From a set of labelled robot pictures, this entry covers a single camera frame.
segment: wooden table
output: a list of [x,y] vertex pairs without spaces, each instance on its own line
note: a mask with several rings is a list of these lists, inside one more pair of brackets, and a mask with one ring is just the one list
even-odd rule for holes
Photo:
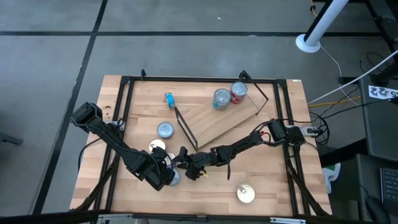
[[[105,121],[110,121],[113,116],[120,79],[119,75],[104,76],[97,105],[102,108]],[[294,120],[309,121],[307,101],[301,81],[287,80],[287,85]],[[177,123],[174,110],[168,108],[164,93],[169,91],[173,93],[176,104],[184,115],[187,111],[212,99],[216,89],[229,89],[230,86],[230,83],[135,81],[124,141],[130,147],[147,150],[149,143],[159,138],[157,126],[163,121],[168,121],[174,127],[174,135],[164,140],[166,150],[177,155],[180,147],[185,146],[188,153],[194,153],[195,150]],[[269,102],[262,111],[199,148],[199,151],[208,152],[211,147],[232,144],[247,136],[259,123],[277,118],[272,85],[259,84],[259,86],[269,97]],[[248,88],[248,95],[256,105],[260,106],[263,102],[262,96],[252,84],[248,84]],[[286,118],[281,88],[279,93]],[[88,142],[94,139],[95,135],[88,136]],[[315,144],[313,138],[306,137],[306,141]],[[106,144],[99,141],[86,149],[70,208],[79,206],[98,182],[105,147]],[[322,208],[331,213],[317,150],[304,144],[301,146],[300,155],[309,191]],[[184,170],[178,169],[182,176],[180,183],[175,187],[165,186],[157,192],[146,181],[137,180],[121,162],[111,210],[130,213],[292,216],[282,146],[261,145],[240,153],[231,161],[229,181],[227,166],[207,167],[206,170],[208,177],[192,181],[184,176]],[[256,198],[252,203],[244,204],[238,200],[236,189],[242,183],[250,184],[256,191]],[[301,194],[299,188],[297,186],[295,188],[298,209],[303,213]],[[108,186],[104,188],[100,208],[104,208],[107,192]]]

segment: round lid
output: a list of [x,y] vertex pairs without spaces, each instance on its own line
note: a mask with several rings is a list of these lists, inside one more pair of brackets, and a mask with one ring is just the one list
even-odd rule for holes
[[218,102],[226,103],[231,99],[231,94],[226,89],[219,89],[214,93],[214,97]]
[[243,203],[252,202],[256,196],[254,189],[247,184],[240,185],[236,191],[236,194],[238,195],[238,199]]
[[160,139],[152,140],[149,143],[149,146],[148,146],[149,152],[152,152],[152,149],[155,147],[161,147],[163,150],[166,150],[166,144]]
[[173,134],[173,126],[169,122],[163,122],[157,127],[157,133],[162,138],[168,138]]
[[248,87],[243,82],[236,82],[232,84],[232,92],[238,96],[245,95],[248,92]]

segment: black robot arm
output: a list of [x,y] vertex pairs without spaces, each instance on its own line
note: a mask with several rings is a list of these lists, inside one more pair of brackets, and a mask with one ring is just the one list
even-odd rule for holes
[[121,139],[118,127],[102,120],[102,111],[94,103],[85,103],[71,117],[71,122],[86,131],[98,135],[106,144],[118,153],[126,169],[139,180],[146,180],[156,190],[171,183],[174,172],[167,169],[164,159],[167,153],[161,148],[155,148],[152,154],[130,148]]
[[[262,131],[265,127],[268,128],[268,141],[263,140]],[[280,146],[281,144],[301,145],[304,143],[304,137],[300,128],[291,127],[286,128],[282,121],[272,119],[270,121],[259,124],[248,136],[242,138],[228,146],[217,146],[210,149],[210,152],[197,152],[188,155],[185,147],[181,147],[180,153],[173,161],[178,164],[178,168],[186,169],[185,175],[191,179],[196,180],[201,175],[205,175],[206,166],[223,166],[228,165],[229,179],[231,168],[229,162],[233,160],[240,152],[245,151],[253,146],[266,144],[271,147]]]

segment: yellow cable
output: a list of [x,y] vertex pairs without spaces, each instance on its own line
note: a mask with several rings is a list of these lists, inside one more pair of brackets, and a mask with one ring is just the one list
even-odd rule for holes
[[[361,96],[354,97],[354,98],[352,98],[352,100],[357,100],[357,99],[359,99],[360,97],[361,97]],[[350,101],[350,100],[342,100],[342,101],[340,101],[340,102],[320,103],[320,104],[317,104],[317,105],[309,105],[308,107],[311,108],[311,107],[317,107],[317,106],[333,105],[333,104],[338,104],[338,103],[346,103],[346,102],[349,102],[349,101]]]
[[315,17],[318,16],[318,14],[315,13],[315,10],[311,9],[311,11],[312,11],[312,14],[313,14]]

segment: white cable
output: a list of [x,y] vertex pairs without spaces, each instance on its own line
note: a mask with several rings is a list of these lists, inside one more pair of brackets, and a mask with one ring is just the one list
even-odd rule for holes
[[328,96],[328,95],[334,93],[335,91],[338,91],[338,90],[340,90],[340,89],[342,89],[342,88],[344,88],[344,87],[346,87],[346,86],[348,86],[348,85],[350,85],[350,84],[352,84],[352,83],[354,83],[354,82],[360,80],[361,78],[365,77],[367,74],[373,72],[373,70],[377,69],[380,65],[382,65],[384,62],[388,61],[392,56],[394,56],[394,55],[397,54],[397,53],[398,53],[398,50],[396,50],[394,53],[390,54],[390,56],[388,56],[386,59],[384,59],[383,61],[381,61],[380,63],[378,63],[375,67],[371,68],[369,71],[367,71],[366,73],[364,73],[364,74],[361,75],[360,77],[354,79],[353,81],[351,81],[351,82],[349,82],[349,83],[347,83],[347,84],[345,84],[345,85],[342,85],[341,87],[339,87],[339,88],[337,88],[337,89],[335,89],[335,90],[333,90],[333,91],[330,91],[329,93],[327,93],[327,94],[325,94],[325,95],[323,95],[323,96],[321,96],[321,97],[319,97],[319,98],[317,98],[317,99],[315,99],[315,100],[309,102],[308,104],[314,103],[314,102],[316,102],[316,101],[318,101],[318,100],[320,100],[320,99],[322,99],[322,98],[324,98],[324,97],[326,97],[326,96]]
[[[323,48],[322,45],[321,45],[321,48],[322,48],[322,50],[323,50],[327,55],[329,55],[329,57],[330,57],[332,60],[335,61],[335,63],[337,64],[337,67],[338,67],[338,72],[340,73],[340,77],[343,77],[343,74],[342,74],[341,68],[340,68],[340,64],[336,61],[336,59],[334,59],[334,58],[329,54],[329,52],[327,52],[327,51]],[[355,102],[347,95],[347,93],[344,92],[343,89],[340,89],[340,90],[341,90],[341,91],[343,92],[343,94],[347,97],[347,99],[349,99],[351,102],[353,102],[353,104],[355,104],[355,105],[358,106],[358,104],[355,103]]]

